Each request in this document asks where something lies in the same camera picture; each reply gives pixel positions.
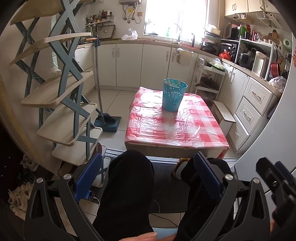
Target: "leg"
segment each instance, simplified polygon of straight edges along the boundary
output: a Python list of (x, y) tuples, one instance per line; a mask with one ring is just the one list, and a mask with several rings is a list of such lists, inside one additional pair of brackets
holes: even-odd
[[(211, 164), (219, 166), (223, 173), (231, 173), (228, 164), (222, 159), (208, 159)], [(193, 165), (193, 158), (181, 172), (181, 178), (190, 186), (188, 194), (187, 211), (185, 212), (178, 228), (175, 241), (190, 241), (206, 222), (217, 205), (216, 200), (211, 199)], [(229, 214), (227, 222), (221, 234), (230, 230), (233, 224), (233, 212)]]
[(149, 223), (152, 163), (143, 154), (128, 150), (110, 163), (108, 175), (94, 228), (105, 241), (153, 232)]

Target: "red plastic bag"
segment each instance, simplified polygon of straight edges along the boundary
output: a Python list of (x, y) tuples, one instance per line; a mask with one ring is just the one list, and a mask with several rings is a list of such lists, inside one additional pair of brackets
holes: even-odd
[(226, 50), (224, 50), (224, 53), (220, 53), (219, 54), (219, 57), (220, 58), (223, 58), (223, 59), (227, 59), (227, 60), (231, 60), (231, 56), (230, 56), (230, 54), (226, 51)]

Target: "dustpan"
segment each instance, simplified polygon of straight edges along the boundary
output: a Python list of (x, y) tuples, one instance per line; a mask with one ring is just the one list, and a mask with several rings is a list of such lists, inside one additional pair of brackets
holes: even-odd
[(98, 62), (98, 47), (101, 45), (99, 37), (96, 35), (93, 38), (86, 39), (88, 41), (94, 41), (94, 78), (97, 85), (98, 97), (99, 97), (99, 105), (100, 105), (100, 112), (99, 116), (96, 118), (94, 125), (96, 127), (101, 127), (103, 132), (112, 132), (115, 133), (118, 130), (118, 126), (121, 120), (119, 116), (110, 116), (108, 113), (103, 112), (102, 106), (102, 98), (101, 98), (101, 90), (100, 90), (100, 82), (99, 82), (99, 62)]

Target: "table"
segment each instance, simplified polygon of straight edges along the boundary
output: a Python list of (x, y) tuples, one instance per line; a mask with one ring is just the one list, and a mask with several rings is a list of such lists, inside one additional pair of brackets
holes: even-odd
[(229, 149), (219, 124), (203, 99), (185, 93), (178, 112), (162, 108), (162, 91), (140, 87), (130, 105), (126, 130), (127, 150), (146, 156), (222, 158)]

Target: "red checkered tablecloth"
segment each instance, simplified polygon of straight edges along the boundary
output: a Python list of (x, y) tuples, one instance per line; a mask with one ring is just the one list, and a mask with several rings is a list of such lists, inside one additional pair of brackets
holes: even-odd
[(178, 112), (162, 108), (162, 91), (140, 87), (130, 106), (126, 143), (175, 146), (179, 148), (220, 148), (223, 157), (229, 145), (219, 124), (203, 99), (185, 93)]

